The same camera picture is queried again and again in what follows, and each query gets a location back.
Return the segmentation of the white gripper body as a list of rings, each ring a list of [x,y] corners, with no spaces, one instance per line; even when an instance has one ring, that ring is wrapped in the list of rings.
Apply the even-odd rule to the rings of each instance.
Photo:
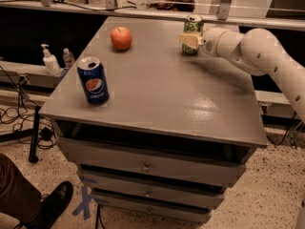
[[[210,28],[204,30],[202,33],[202,51],[209,56],[217,57],[218,41],[226,31],[226,29],[222,28]]]

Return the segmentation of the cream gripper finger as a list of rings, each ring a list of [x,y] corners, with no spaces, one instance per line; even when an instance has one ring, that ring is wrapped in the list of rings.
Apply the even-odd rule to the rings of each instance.
[[[179,41],[192,49],[202,46],[202,37],[196,33],[182,32],[179,34]]]

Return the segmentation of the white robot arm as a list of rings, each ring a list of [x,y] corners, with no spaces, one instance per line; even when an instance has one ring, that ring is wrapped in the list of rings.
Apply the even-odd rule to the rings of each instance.
[[[265,29],[246,33],[223,28],[182,32],[179,41],[192,49],[201,49],[212,57],[221,57],[251,75],[267,74],[305,122],[305,68]]]

